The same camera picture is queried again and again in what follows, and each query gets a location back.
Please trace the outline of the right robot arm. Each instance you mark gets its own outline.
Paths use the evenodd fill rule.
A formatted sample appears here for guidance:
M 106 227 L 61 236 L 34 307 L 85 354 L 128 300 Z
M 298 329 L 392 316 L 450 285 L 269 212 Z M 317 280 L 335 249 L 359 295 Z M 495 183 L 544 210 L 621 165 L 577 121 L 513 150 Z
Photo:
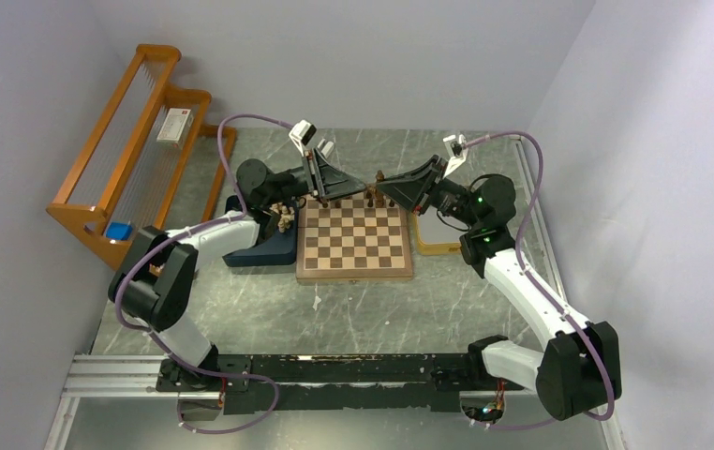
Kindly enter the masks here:
M 376 190 L 414 215 L 433 208 L 464 224 L 464 262 L 510 301 L 542 346 L 533 351 L 505 337 L 477 341 L 465 364 L 468 381 L 478 388 L 496 380 L 524 387 L 558 421 L 582 413 L 608 419 L 622 393 L 616 330 L 570 308 L 528 262 L 522 239 L 508 227 L 516 214 L 510 178 L 490 173 L 463 186 L 446 172 L 446 161 L 433 156 L 378 181 Z

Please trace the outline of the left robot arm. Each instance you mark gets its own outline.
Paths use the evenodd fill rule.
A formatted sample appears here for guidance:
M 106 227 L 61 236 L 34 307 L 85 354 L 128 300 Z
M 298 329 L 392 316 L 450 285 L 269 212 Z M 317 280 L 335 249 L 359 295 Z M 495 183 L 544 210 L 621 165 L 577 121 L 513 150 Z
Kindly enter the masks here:
M 305 151 L 299 166 L 281 172 L 247 159 L 235 172 L 235 186 L 242 204 L 220 217 L 175 231 L 140 229 L 108 291 L 124 327 L 147 333 L 175 357 L 178 384 L 187 390 L 207 389 L 219 375 L 216 345 L 186 312 L 199 268 L 269 240 L 279 222 L 271 209 L 276 203 L 294 206 L 306 197 L 335 201 L 366 188 L 318 149 Z

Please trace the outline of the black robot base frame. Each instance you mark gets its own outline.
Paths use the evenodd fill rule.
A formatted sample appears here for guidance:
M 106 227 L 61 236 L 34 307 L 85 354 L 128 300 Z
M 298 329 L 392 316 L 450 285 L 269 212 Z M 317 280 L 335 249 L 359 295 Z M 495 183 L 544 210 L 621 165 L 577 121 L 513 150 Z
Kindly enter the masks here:
M 342 355 L 224 354 L 227 377 L 192 374 L 171 359 L 160 365 L 155 389 L 181 399 L 223 400 L 225 415 L 278 411 L 425 408 L 459 413 L 462 401 L 494 397 L 500 387 L 466 353 Z

